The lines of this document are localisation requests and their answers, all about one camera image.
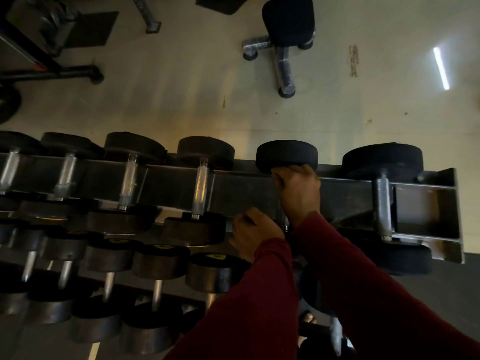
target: tiled floor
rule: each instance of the tiled floor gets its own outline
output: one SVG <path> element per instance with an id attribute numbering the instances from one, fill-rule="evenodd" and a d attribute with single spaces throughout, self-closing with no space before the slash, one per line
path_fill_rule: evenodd
<path id="1" fill-rule="evenodd" d="M 267 0 L 249 0 L 233 16 L 195 0 L 148 0 L 163 23 L 156 35 L 144 33 L 132 0 L 75 1 L 84 13 L 120 12 L 105 47 L 67 50 L 59 59 L 65 66 L 94 61 L 105 82 L 18 84 L 23 107 L 2 129 L 37 138 L 74 133 L 98 144 L 109 132 L 130 131 L 170 151 L 183 137 L 208 135 L 244 159 L 269 140 L 297 139 L 330 164 L 362 145 L 417 145 L 426 169 L 458 169 L 465 249 L 480 253 L 480 0 L 314 0 L 317 37 L 309 51 L 291 51 L 297 94 L 290 100 L 278 96 L 269 51 L 254 62 L 242 58 L 242 40 L 266 34 Z M 10 19 L 27 28 L 16 6 Z M 358 78 L 351 77 L 351 45 L 358 46 Z M 23 64 L 3 46 L 0 58 L 6 67 Z"/>

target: red sleeve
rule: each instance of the red sleeve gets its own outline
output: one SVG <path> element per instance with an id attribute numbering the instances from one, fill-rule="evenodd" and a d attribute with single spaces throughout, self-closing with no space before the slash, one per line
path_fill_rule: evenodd
<path id="1" fill-rule="evenodd" d="M 165 360 L 294 360 L 298 307 L 290 246 L 269 239 L 242 281 L 213 303 Z"/>
<path id="2" fill-rule="evenodd" d="M 412 297 L 320 214 L 294 238 L 361 358 L 480 359 L 478 342 Z"/>

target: person's right hand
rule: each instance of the person's right hand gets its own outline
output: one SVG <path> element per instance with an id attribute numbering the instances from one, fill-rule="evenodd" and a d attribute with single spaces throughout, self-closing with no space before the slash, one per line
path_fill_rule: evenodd
<path id="1" fill-rule="evenodd" d="M 311 212 L 320 213 L 320 178 L 311 166 L 291 165 L 272 169 L 283 211 L 295 227 Z"/>

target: yellow label on dumbbell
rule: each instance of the yellow label on dumbbell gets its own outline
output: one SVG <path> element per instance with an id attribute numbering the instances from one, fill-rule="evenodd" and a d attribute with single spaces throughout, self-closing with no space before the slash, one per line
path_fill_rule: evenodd
<path id="1" fill-rule="evenodd" d="M 124 240 L 122 238 L 111 238 L 108 241 L 110 241 L 112 244 L 125 244 L 128 242 L 128 240 Z"/>
<path id="2" fill-rule="evenodd" d="M 225 260 L 227 256 L 225 254 L 208 254 L 207 258 L 212 258 L 216 260 Z"/>
<path id="3" fill-rule="evenodd" d="M 160 250 L 168 250 L 168 249 L 173 249 L 175 246 L 172 245 L 154 245 L 155 248 L 160 249 Z"/>

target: dark floor mat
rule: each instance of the dark floor mat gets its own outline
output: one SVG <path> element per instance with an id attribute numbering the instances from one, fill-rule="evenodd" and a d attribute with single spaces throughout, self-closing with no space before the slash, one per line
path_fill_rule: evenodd
<path id="1" fill-rule="evenodd" d="M 103 47 L 110 38 L 118 15 L 117 11 L 80 15 L 64 48 Z"/>
<path id="2" fill-rule="evenodd" d="M 225 15 L 233 15 L 247 1 L 248 0 L 197 0 L 196 4 Z"/>

